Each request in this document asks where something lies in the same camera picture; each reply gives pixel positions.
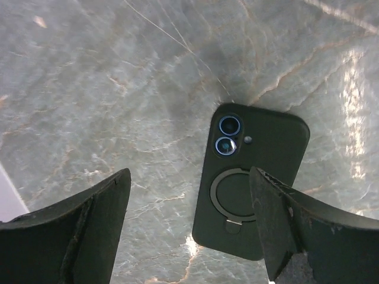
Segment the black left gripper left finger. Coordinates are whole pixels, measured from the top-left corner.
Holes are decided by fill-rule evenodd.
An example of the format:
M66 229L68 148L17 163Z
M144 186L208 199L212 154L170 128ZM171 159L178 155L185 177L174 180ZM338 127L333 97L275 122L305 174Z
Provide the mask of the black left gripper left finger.
M96 185L1 223L1 283L109 283L131 189L121 169Z

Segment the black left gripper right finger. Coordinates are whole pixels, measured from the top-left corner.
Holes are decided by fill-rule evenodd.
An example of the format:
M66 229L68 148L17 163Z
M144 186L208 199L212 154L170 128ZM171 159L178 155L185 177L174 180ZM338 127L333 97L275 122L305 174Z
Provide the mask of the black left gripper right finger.
M378 220L328 205L256 167L249 181L271 282L378 283Z

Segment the black smartphone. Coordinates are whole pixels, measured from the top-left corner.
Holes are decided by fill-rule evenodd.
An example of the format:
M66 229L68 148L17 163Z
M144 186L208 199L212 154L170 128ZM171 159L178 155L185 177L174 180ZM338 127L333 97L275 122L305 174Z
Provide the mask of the black smartphone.
M292 185L309 139L309 127L295 115L220 105L210 124L192 227L194 241L246 260L261 260L250 169L260 168Z

